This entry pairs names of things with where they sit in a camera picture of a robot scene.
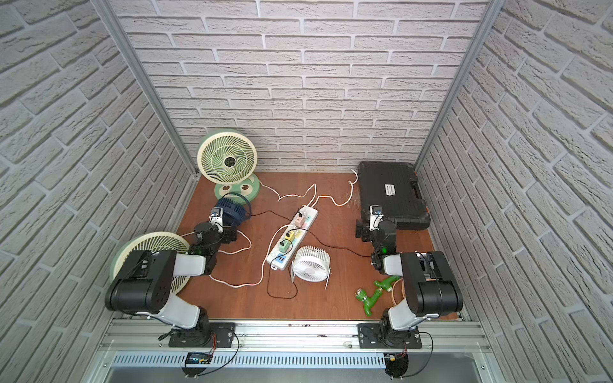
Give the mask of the pink usb charger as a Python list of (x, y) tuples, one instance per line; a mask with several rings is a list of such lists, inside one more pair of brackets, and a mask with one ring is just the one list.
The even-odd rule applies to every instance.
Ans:
[(298, 215), (295, 217), (295, 226), (301, 228), (304, 225), (305, 221), (306, 216), (299, 212)]

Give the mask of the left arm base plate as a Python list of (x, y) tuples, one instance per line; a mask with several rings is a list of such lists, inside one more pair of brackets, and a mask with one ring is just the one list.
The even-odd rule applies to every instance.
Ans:
[(169, 338), (171, 348), (230, 348), (235, 339), (235, 322), (211, 322), (204, 330), (173, 330)]

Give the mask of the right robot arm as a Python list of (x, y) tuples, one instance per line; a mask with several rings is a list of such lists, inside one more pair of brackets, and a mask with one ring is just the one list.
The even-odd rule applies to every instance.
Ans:
[(420, 324), (462, 310), (462, 293), (442, 252), (398, 253), (395, 223), (379, 218), (358, 221), (355, 236), (372, 244), (375, 270), (403, 282), (405, 291), (379, 322), (358, 325), (362, 349), (419, 349)]

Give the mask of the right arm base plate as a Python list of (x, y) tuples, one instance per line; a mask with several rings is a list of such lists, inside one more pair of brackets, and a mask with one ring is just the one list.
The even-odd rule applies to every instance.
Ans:
[(421, 349), (420, 334), (414, 330), (393, 330), (380, 322), (359, 323), (358, 340), (361, 349)]

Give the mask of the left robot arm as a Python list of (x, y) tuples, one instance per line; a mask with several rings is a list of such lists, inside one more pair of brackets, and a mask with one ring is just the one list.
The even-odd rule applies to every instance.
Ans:
[(206, 309), (187, 303), (172, 291), (182, 277), (209, 276), (222, 244), (236, 241), (236, 227), (200, 223), (195, 242), (167, 231), (148, 233), (124, 246), (116, 261), (113, 281), (105, 295), (109, 311), (156, 319), (170, 326), (159, 340), (174, 348), (229, 348), (236, 339), (234, 325), (214, 327)]

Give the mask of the green usb charger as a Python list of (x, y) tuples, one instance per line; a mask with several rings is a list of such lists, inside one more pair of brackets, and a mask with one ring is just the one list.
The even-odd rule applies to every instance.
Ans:
[(287, 254), (293, 248), (293, 243), (290, 239), (283, 239), (279, 242), (279, 252)]

